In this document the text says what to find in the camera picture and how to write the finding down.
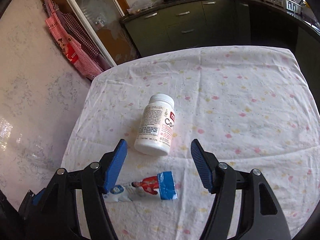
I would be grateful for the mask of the green lower kitchen cabinets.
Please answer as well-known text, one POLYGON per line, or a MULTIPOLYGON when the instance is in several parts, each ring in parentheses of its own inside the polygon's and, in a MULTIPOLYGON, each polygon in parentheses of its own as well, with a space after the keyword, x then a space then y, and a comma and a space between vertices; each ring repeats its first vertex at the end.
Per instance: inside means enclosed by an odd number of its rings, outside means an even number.
POLYGON ((161 4, 121 20, 140 56, 210 46, 280 47, 319 52, 319 30, 301 16, 253 0, 161 4))

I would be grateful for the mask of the plastic bag on counter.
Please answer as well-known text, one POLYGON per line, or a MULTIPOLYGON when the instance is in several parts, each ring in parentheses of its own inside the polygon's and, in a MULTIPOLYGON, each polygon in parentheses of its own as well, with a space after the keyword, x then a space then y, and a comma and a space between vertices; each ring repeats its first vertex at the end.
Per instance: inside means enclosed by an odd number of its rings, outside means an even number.
POLYGON ((148 10, 156 5, 159 5, 163 2, 163 0, 137 0, 135 1, 127 12, 129 15, 135 15, 140 13, 143 10, 148 10))

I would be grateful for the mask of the blue white toothpaste tube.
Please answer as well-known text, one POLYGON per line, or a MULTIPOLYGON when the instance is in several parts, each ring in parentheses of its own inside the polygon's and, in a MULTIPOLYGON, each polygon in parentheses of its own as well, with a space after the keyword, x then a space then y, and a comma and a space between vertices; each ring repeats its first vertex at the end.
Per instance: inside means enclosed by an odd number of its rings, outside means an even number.
POLYGON ((158 173, 156 176, 115 185, 107 194, 106 202, 139 202, 154 200, 176 200, 178 198, 174 176, 171 171, 158 173))

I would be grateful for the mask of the white pill bottle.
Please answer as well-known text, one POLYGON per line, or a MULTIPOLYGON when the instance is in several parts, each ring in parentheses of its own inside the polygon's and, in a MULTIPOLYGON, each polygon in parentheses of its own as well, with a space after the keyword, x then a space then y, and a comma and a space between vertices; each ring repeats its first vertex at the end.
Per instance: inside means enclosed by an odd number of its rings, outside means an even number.
POLYGON ((175 126, 174 100, 166 94, 153 95, 140 122, 135 150, 155 157, 169 154, 175 126))

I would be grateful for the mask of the dark red checkered apron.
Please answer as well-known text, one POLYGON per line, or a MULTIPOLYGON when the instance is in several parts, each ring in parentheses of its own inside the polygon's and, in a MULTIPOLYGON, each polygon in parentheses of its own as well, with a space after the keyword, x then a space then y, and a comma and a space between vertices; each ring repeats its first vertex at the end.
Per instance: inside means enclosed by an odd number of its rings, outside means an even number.
POLYGON ((53 12, 57 14, 67 33, 81 44, 82 50, 101 68, 103 72, 111 68, 110 64, 101 55, 99 49, 93 43, 88 33, 77 22, 72 14, 61 12, 58 4, 53 0, 43 0, 43 5, 48 17, 51 16, 53 12))

